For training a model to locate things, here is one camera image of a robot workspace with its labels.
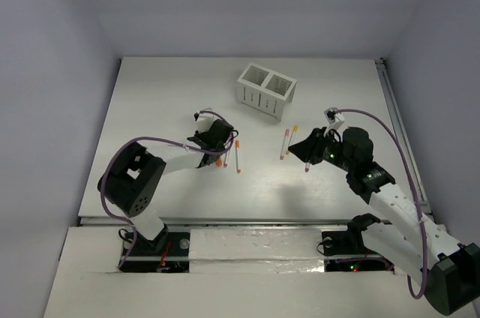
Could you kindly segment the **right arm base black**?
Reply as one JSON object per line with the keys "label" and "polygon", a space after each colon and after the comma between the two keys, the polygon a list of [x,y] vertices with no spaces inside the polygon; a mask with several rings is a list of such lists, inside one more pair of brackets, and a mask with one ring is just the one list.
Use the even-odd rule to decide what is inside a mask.
{"label": "right arm base black", "polygon": [[367,248],[362,234],[381,220],[367,213],[355,216],[345,230],[322,232],[316,251],[324,258],[326,272],[393,272],[394,265]]}

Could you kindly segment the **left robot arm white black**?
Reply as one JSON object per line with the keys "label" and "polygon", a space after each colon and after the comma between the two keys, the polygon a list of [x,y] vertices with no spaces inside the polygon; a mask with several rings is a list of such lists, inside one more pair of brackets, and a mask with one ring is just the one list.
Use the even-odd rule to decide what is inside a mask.
{"label": "left robot arm white black", "polygon": [[187,144],[142,136],[125,143],[107,165],[97,184],[105,212],[133,228],[133,235],[149,254],[166,245],[168,228],[149,208],[162,176],[200,169],[232,147],[238,131],[221,118],[205,118]]}

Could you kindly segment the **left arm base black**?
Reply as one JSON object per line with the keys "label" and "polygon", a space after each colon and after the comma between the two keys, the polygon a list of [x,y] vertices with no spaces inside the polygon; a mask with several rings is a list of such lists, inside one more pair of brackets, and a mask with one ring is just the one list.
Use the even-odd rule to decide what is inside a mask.
{"label": "left arm base black", "polygon": [[191,232],[162,230],[154,241],[139,233],[134,241],[131,230],[121,228],[118,236],[123,241],[119,270],[126,273],[188,273]]}

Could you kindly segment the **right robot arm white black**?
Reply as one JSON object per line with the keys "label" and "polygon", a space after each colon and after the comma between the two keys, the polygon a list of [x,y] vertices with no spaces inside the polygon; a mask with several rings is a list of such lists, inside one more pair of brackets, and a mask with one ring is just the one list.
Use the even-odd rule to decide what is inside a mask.
{"label": "right robot arm white black", "polygon": [[394,177],[374,161],[368,132],[349,127],[338,135],[327,127],[288,148],[306,164],[327,162],[346,172],[346,182],[376,214],[345,234],[355,252],[384,256],[417,284],[440,314],[453,314],[479,298],[479,246],[462,244],[443,231],[407,197]]}

